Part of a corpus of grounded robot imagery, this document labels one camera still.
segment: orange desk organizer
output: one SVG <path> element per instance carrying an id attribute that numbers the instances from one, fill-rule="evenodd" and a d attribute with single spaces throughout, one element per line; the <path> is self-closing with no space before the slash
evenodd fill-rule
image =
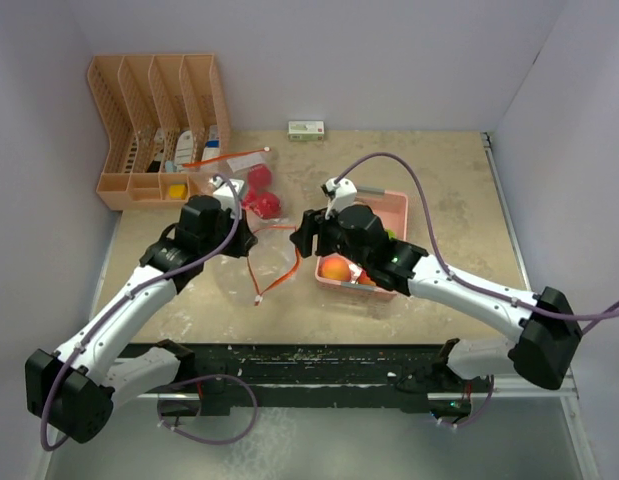
<path id="1" fill-rule="evenodd" d="M 184 130 L 194 137 L 192 161 L 200 160 L 211 125 L 218 125 L 221 154 L 229 151 L 231 124 L 214 55 L 96 56 L 87 79 L 109 136 L 96 192 L 110 209 L 180 207 L 206 189 L 206 174 L 167 173 L 164 163 L 173 160 Z M 158 128 L 162 143 L 155 141 Z M 156 158 L 159 170 L 147 173 Z M 169 187 L 179 184 L 187 197 L 170 198 Z"/>

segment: yellow object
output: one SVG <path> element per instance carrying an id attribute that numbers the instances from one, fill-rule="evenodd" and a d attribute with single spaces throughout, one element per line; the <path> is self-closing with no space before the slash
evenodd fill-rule
<path id="1" fill-rule="evenodd" d="M 187 198 L 186 185 L 171 185 L 169 187 L 169 198 L 184 200 Z"/>
<path id="2" fill-rule="evenodd" d="M 349 263 L 340 256 L 325 258 L 320 266 L 320 275 L 329 280 L 337 280 L 340 282 L 351 281 Z"/>

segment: beige table surface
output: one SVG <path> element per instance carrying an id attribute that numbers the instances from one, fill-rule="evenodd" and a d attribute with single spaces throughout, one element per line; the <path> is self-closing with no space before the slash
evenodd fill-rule
<path id="1" fill-rule="evenodd" d="M 479 133 L 331 131 L 324 143 L 292 143 L 282 131 L 234 132 L 234 151 L 265 145 L 278 151 L 277 181 L 295 224 L 304 210 L 326 205 L 320 185 L 357 158 L 375 151 L 402 156 L 421 178 L 447 262 L 499 283 L 523 286 Z M 358 185 L 407 193 L 408 240 L 431 250 L 420 200 L 400 165 L 386 158 L 370 160 L 349 178 Z M 178 215 L 179 210 L 122 214 L 98 308 L 120 289 L 147 246 Z M 262 241 L 252 251 L 259 272 L 267 263 L 284 267 L 279 255 Z M 314 279 L 315 265 L 315 258 L 304 260 L 292 281 L 268 292 L 254 307 L 246 260 L 216 258 L 134 341 L 404 344 L 496 335 L 477 320 L 427 300 L 399 296 L 379 303 L 325 291 Z"/>

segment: plastic bag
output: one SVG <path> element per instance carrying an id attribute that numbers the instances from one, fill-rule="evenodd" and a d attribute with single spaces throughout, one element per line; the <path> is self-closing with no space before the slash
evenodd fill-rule
<path id="1" fill-rule="evenodd" d="M 231 178 L 244 180 L 247 193 L 242 199 L 245 210 L 253 212 L 259 219 L 269 221 L 281 219 L 285 212 L 279 185 L 273 173 L 274 151 L 269 147 L 250 152 L 231 153 L 219 157 L 186 163 L 186 171 L 214 174 L 224 173 Z"/>
<path id="2" fill-rule="evenodd" d="M 260 305 L 265 294 L 286 284 L 300 267 L 301 257 L 289 235 L 295 226 L 274 222 L 253 231 L 258 244 L 247 259 L 220 256 L 215 263 L 218 286 L 239 305 Z"/>

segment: white wall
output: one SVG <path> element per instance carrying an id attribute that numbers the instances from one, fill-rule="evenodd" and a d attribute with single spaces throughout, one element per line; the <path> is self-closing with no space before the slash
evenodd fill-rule
<path id="1" fill-rule="evenodd" d="M 495 158 L 535 288 L 578 312 L 619 298 L 619 0 L 572 1 L 495 134 Z M 605 479 L 619 479 L 619 320 L 574 363 Z"/>
<path id="2" fill-rule="evenodd" d="M 38 443 L 25 360 L 85 322 L 111 235 L 90 58 L 64 0 L 0 0 L 1 480 L 27 478 Z"/>
<path id="3" fill-rule="evenodd" d="M 218 53 L 238 128 L 491 130 L 565 0 L 70 3 L 96 53 Z"/>

